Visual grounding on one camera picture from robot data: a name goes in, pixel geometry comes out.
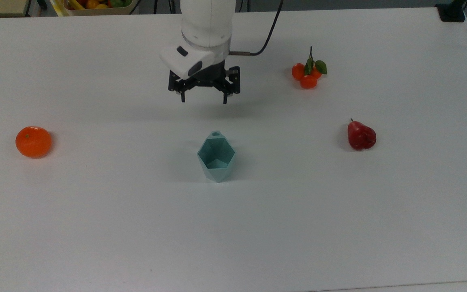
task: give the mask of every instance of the green leaf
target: green leaf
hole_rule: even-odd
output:
[[[122,0],[109,0],[113,8],[124,7],[124,1]]]
[[[307,59],[306,68],[304,69],[304,74],[309,75],[313,70],[313,58]]]
[[[322,74],[328,73],[328,66],[326,65],[324,61],[320,61],[320,60],[316,61],[315,66],[317,67],[318,72]]]

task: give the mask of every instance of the wax apple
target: wax apple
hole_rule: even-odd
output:
[[[354,150],[369,149],[376,144],[376,132],[361,122],[351,119],[347,133],[349,144]]]

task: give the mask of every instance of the floor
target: floor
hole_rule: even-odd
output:
[[[170,13],[170,0],[159,0],[157,13]],[[237,10],[243,1],[241,11],[246,11],[246,2],[248,0],[236,0]],[[57,16],[55,11],[46,1],[48,9],[41,16]],[[176,12],[179,13],[179,0],[174,0]],[[326,9],[366,9],[366,8],[402,8],[402,7],[434,7],[437,3],[450,3],[450,0],[286,0],[282,7],[283,11],[302,11],[302,10],[326,10]],[[250,0],[250,8],[255,11],[276,11],[278,0]],[[154,0],[141,0],[139,4],[140,14],[152,14]]]

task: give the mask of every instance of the orange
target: orange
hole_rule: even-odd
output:
[[[51,136],[41,127],[26,127],[15,137],[15,146],[26,157],[43,157],[50,151]]]
[[[311,70],[311,76],[313,76],[315,79],[318,79],[320,76],[322,76],[322,73],[317,70],[317,67],[313,67],[313,70]]]

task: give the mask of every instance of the fruit basket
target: fruit basket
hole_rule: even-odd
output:
[[[127,15],[135,7],[138,0],[132,0],[126,7],[105,8],[105,9],[84,9],[70,10],[68,0],[50,0],[58,16],[88,16],[88,15]]]

